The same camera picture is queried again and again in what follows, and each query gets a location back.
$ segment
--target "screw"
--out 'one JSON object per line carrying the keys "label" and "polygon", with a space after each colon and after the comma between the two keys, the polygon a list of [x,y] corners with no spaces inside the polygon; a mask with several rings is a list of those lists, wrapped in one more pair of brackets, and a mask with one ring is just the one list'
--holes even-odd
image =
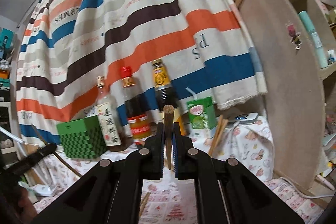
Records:
{"label": "screw", "polygon": [[229,159],[227,160],[227,163],[230,164],[231,166],[236,166],[236,165],[238,165],[238,161],[237,161],[237,159],[235,159],[235,158],[229,158]]}
{"label": "screw", "polygon": [[142,149],[139,150],[139,153],[141,155],[147,155],[147,154],[149,154],[149,150],[147,148],[142,148]]}
{"label": "screw", "polygon": [[99,165],[100,165],[101,167],[109,166],[109,165],[110,165],[110,161],[107,160],[107,159],[101,160],[101,161],[99,162]]}
{"label": "screw", "polygon": [[188,153],[189,153],[190,155],[197,155],[197,154],[198,154],[198,150],[197,150],[196,148],[190,148],[190,149],[188,150]]}

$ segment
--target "red bottle cap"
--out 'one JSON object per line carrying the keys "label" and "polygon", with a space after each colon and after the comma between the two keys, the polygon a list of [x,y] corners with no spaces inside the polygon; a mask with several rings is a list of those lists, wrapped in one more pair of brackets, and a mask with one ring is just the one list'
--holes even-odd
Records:
{"label": "red bottle cap", "polygon": [[121,78],[131,77],[132,76],[132,68],[131,67],[123,67],[121,68]]}

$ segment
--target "gold bottle cap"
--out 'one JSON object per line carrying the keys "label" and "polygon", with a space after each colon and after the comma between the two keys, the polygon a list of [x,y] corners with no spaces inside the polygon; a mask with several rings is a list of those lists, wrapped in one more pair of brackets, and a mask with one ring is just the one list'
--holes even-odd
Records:
{"label": "gold bottle cap", "polygon": [[98,76],[97,77],[97,87],[101,87],[105,85],[105,79],[104,76]]}
{"label": "gold bottle cap", "polygon": [[152,61],[152,65],[156,65],[156,64],[160,64],[162,63],[162,60],[161,59],[155,59]]}

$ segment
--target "floral tablecloth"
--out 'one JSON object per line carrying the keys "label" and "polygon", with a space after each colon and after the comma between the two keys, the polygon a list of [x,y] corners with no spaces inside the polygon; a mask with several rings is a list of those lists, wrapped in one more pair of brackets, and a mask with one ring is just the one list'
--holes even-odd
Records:
{"label": "floral tablecloth", "polygon": [[[229,157],[237,158],[298,213],[305,223],[314,223],[323,211],[319,206],[309,199],[300,197],[286,181],[282,179],[270,180],[273,172],[273,139],[266,119],[258,117],[255,124],[241,125],[231,131],[231,134],[229,131],[230,127],[226,129],[214,157],[220,160],[226,160]],[[193,135],[191,135],[191,139],[194,147],[206,152],[212,142],[211,139],[202,139]],[[135,150],[135,147],[130,146],[122,152],[107,151],[95,160],[71,159],[67,158],[64,152],[59,154],[83,175],[101,159],[122,160]],[[46,208],[79,179],[54,155],[46,157],[44,161],[58,191],[54,197],[42,198],[34,204],[38,212]],[[163,178],[159,181],[145,180],[142,191],[142,196],[147,192],[150,192],[150,196],[139,224],[197,224],[193,181],[178,181],[175,179],[175,174],[165,167]]]}

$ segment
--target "green woven box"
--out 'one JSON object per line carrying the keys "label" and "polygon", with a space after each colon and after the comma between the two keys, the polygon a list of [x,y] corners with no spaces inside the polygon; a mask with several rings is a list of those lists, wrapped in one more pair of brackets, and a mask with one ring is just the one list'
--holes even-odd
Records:
{"label": "green woven box", "polygon": [[69,158],[95,159],[107,150],[97,116],[59,123],[57,130]]}

